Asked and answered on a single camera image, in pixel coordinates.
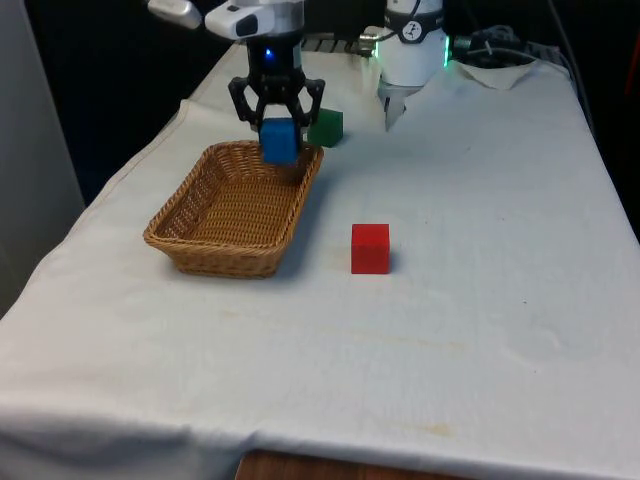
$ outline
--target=green led light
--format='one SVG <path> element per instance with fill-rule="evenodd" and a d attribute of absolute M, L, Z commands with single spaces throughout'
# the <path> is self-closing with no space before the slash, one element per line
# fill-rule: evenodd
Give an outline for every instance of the green led light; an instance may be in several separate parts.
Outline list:
<path fill-rule="evenodd" d="M 444 68 L 449 65 L 449 35 L 447 35 L 444 41 Z"/>

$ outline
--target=white tablecloth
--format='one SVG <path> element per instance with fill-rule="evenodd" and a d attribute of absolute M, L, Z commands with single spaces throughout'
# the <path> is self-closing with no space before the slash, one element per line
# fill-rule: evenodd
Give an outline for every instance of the white tablecloth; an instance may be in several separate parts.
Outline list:
<path fill-rule="evenodd" d="M 254 448 L 640 478 L 640 250 L 567 78 L 453 65 L 386 134 L 357 62 L 305 65 L 346 138 L 279 274 L 186 276 L 142 240 L 205 147 L 251 136 L 236 49 L 0 322 L 0 478 L 224 479 Z M 391 225 L 391 275 L 350 274 L 353 223 Z"/>

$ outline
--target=wooden floor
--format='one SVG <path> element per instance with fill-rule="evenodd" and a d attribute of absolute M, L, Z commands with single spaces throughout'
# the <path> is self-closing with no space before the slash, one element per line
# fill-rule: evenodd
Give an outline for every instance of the wooden floor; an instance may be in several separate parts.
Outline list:
<path fill-rule="evenodd" d="M 462 480 L 457 477 L 296 457 L 269 452 L 247 455 L 236 480 Z"/>

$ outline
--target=woven basket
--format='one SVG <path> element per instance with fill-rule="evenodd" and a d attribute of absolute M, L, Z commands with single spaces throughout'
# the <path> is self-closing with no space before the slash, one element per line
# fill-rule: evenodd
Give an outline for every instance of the woven basket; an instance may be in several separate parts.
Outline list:
<path fill-rule="evenodd" d="M 185 273 L 275 274 L 293 239 L 323 151 L 305 145 L 292 167 L 265 164 L 258 142 L 209 147 L 144 232 Z"/>

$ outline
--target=green cube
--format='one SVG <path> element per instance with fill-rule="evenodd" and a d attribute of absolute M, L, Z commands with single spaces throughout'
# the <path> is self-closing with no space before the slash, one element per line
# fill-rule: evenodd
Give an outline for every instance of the green cube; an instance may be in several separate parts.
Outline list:
<path fill-rule="evenodd" d="M 320 109 L 318 121 L 309 128 L 307 142 L 316 147 L 335 147 L 344 134 L 342 112 Z"/>

